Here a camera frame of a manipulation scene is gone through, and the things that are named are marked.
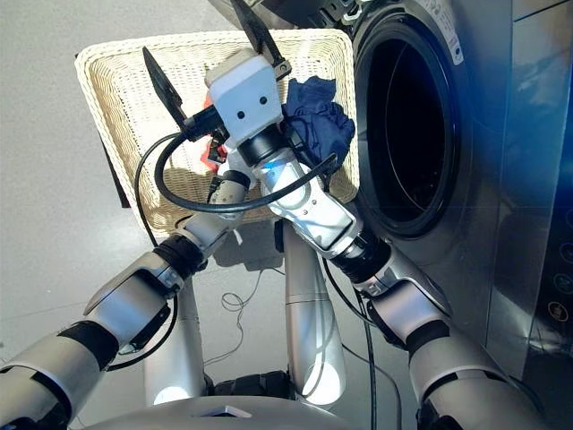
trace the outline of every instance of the sticker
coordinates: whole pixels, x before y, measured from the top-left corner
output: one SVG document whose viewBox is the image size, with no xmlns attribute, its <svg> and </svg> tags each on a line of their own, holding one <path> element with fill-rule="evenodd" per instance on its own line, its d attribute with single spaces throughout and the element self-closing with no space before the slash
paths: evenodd
<svg viewBox="0 0 573 430">
<path fill-rule="evenodd" d="M 567 312 L 565 306 L 559 302 L 550 302 L 547 305 L 547 310 L 555 321 L 564 323 L 569 319 L 569 312 Z"/>
<path fill-rule="evenodd" d="M 454 65 L 461 65 L 464 62 L 464 53 L 459 43 L 454 16 L 449 5 L 443 0 L 415 0 L 415 2 L 422 6 L 436 21 L 441 35 L 448 43 L 449 53 Z"/>
</svg>

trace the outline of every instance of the gray floor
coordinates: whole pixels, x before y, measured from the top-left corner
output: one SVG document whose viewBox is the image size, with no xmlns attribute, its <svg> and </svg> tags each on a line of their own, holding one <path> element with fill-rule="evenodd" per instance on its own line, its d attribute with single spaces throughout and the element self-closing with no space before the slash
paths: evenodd
<svg viewBox="0 0 573 430">
<path fill-rule="evenodd" d="M 0 357 L 79 318 L 101 284 L 149 249 L 130 210 L 120 208 L 73 55 L 110 40 L 229 29 L 206 0 L 117 2 L 0 0 Z M 194 279 L 204 356 L 238 340 L 234 316 L 219 303 L 226 291 L 246 296 L 258 269 L 280 265 L 268 225 L 242 228 Z M 210 366 L 215 381 L 286 367 L 283 277 L 265 271 L 244 313 L 245 339 Z M 334 300 L 344 342 L 365 354 L 363 328 Z M 375 336 L 380 366 L 398 380 L 404 426 L 415 428 L 407 355 Z M 369 423 L 367 367 L 347 357 L 347 388 L 332 409 L 359 428 Z M 395 401 L 378 378 L 379 428 L 395 428 Z M 105 376 L 80 413 L 85 425 L 141 408 L 140 366 Z M 80 428 L 75 421 L 73 428 Z"/>
</svg>

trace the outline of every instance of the washing machine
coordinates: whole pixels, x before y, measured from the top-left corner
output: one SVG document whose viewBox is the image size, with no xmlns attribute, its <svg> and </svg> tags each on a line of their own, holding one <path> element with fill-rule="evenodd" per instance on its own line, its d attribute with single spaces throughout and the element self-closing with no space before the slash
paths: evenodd
<svg viewBox="0 0 573 430">
<path fill-rule="evenodd" d="M 251 3 L 348 33 L 362 216 L 573 428 L 573 1 Z"/>
</svg>

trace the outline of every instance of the wicker basket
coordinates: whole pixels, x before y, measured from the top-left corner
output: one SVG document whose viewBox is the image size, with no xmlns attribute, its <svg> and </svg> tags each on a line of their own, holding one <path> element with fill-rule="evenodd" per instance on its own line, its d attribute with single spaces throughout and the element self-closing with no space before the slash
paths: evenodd
<svg viewBox="0 0 573 430">
<path fill-rule="evenodd" d="M 335 101 L 355 120 L 355 87 L 352 46 L 339 30 L 272 31 L 281 54 L 293 66 L 289 78 L 303 82 L 313 75 L 337 80 Z M 160 137 L 177 131 L 151 85 L 141 48 L 146 46 L 158 60 L 177 92 L 187 115 L 205 106 L 207 70 L 249 41 L 242 31 L 212 31 L 182 35 L 130 39 L 87 47 L 78 55 L 75 66 L 101 139 L 114 170 L 141 224 L 136 210 L 133 178 L 141 155 Z M 279 83 L 280 97 L 287 97 L 287 81 Z M 178 149 L 166 168 L 166 184 L 187 199 L 205 202 L 212 174 L 201 162 L 209 138 L 186 143 Z M 168 202 L 153 183 L 153 169 L 161 149 L 157 149 L 141 173 L 141 202 L 153 232 L 164 236 L 175 223 L 191 212 Z M 343 168 L 332 178 L 331 192 L 342 202 L 355 197 L 358 189 L 358 152 L 356 138 Z M 248 198 L 260 196 L 259 187 Z M 267 219 L 266 208 L 249 211 L 245 221 Z"/>
</svg>

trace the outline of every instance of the blue cloth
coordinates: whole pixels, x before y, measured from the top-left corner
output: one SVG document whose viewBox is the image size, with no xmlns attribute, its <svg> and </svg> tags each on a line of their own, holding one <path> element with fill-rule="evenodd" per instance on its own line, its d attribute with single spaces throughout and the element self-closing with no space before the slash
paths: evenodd
<svg viewBox="0 0 573 430">
<path fill-rule="evenodd" d="M 344 109 L 333 102 L 336 81 L 313 76 L 304 83 L 291 79 L 283 114 L 305 142 L 311 160 L 320 163 L 332 152 L 337 154 L 338 170 L 348 153 L 355 135 L 355 123 Z"/>
</svg>

